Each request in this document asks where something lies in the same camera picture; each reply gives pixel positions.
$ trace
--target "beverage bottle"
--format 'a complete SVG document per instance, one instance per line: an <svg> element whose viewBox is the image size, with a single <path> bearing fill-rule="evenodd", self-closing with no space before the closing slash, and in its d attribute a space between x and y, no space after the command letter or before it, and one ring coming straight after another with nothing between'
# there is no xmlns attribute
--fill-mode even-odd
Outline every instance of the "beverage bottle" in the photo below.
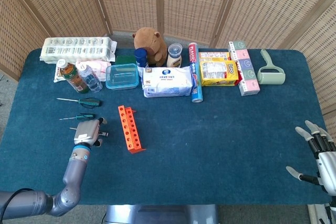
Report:
<svg viewBox="0 0 336 224"><path fill-rule="evenodd" d="M102 83L90 66L85 63L80 63L78 66L78 72L91 91L99 92L103 88Z"/></svg>
<svg viewBox="0 0 336 224"><path fill-rule="evenodd" d="M82 78L78 74L78 70L75 65L68 63L65 59L59 59L57 64L60 68L60 73L67 80L67 82L78 92L89 92L88 86L83 82Z"/></svg>

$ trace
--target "blue bottle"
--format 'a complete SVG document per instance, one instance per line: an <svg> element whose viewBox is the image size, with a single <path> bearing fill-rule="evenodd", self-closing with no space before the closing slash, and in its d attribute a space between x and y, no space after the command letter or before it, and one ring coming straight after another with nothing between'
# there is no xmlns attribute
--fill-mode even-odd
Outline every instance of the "blue bottle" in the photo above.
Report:
<svg viewBox="0 0 336 224"><path fill-rule="evenodd" d="M91 91L99 92L103 88L103 85L90 66L80 63L78 72Z"/></svg>

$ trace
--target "white jar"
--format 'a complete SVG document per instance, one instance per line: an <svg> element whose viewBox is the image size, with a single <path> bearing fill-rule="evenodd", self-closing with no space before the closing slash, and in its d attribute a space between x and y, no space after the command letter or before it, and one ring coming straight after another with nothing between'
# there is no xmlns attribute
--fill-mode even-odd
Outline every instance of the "white jar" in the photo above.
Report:
<svg viewBox="0 0 336 224"><path fill-rule="evenodd" d="M179 43L171 44L168 47L168 60L167 67L168 68L179 68L182 65L182 45Z"/></svg>

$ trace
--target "stuffed animal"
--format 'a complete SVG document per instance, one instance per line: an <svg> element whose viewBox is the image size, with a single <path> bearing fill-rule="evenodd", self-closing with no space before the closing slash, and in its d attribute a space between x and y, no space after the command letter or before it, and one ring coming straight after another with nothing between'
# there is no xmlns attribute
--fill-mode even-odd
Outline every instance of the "stuffed animal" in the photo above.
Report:
<svg viewBox="0 0 336 224"><path fill-rule="evenodd" d="M136 49L146 49L149 65L156 64L157 67L160 67L165 63L167 59L167 45L158 31L155 31L151 27L142 27L133 34L133 38Z"/></svg>

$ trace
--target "plastic bottle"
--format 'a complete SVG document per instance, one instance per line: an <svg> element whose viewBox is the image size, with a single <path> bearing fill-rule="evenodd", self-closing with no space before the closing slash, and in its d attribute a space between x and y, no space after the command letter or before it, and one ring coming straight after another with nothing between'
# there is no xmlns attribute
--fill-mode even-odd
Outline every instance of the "plastic bottle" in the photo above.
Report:
<svg viewBox="0 0 336 224"><path fill-rule="evenodd" d="M90 66L85 63L80 63L78 72L91 91L99 92L103 88L103 85Z"/></svg>
<svg viewBox="0 0 336 224"><path fill-rule="evenodd" d="M182 45L179 43L171 44L168 47L168 59L167 59L167 67L168 68L179 68L182 64Z"/></svg>
<svg viewBox="0 0 336 224"><path fill-rule="evenodd" d="M78 93L89 92L88 86L79 76L75 65L68 63L65 59L59 59L56 65L60 68L61 75Z"/></svg>

